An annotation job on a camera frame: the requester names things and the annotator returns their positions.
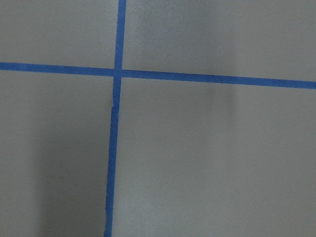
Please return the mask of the blue tape line right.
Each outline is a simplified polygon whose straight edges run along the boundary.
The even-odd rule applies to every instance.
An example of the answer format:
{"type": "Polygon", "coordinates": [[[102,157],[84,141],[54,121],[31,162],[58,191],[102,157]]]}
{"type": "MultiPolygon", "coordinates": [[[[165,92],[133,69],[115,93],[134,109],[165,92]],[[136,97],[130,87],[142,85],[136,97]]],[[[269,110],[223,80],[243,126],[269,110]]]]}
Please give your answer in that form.
{"type": "Polygon", "coordinates": [[[119,109],[120,92],[123,64],[124,32],[125,32],[126,1],[118,2],[118,18],[116,32],[116,48],[113,79],[113,105],[111,110],[110,138],[109,138],[109,159],[105,198],[106,223],[103,236],[112,236],[114,192],[115,192],[115,174],[117,158],[117,142],[119,129],[119,109]]]}

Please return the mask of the blue tape line right crosswise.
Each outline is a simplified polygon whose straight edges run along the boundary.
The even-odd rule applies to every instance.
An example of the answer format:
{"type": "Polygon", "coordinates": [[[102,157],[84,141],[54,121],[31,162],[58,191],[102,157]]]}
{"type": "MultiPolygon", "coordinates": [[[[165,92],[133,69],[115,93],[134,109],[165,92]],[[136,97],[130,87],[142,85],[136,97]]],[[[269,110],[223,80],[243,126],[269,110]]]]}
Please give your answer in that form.
{"type": "MultiPolygon", "coordinates": [[[[113,69],[106,69],[106,68],[27,64],[27,63],[12,63],[12,62],[1,62],[0,69],[6,70],[6,71],[107,76],[107,77],[113,77],[115,75],[115,71],[113,69]]],[[[121,76],[124,78],[136,78],[136,79],[160,79],[160,80],[224,83],[224,84],[286,87],[286,88],[301,88],[301,89],[315,89],[316,88],[316,83],[314,81],[287,80],[287,79],[264,79],[264,78],[251,78],[251,77],[184,74],[184,73],[154,72],[154,71],[140,71],[140,70],[122,70],[121,76]]]]}

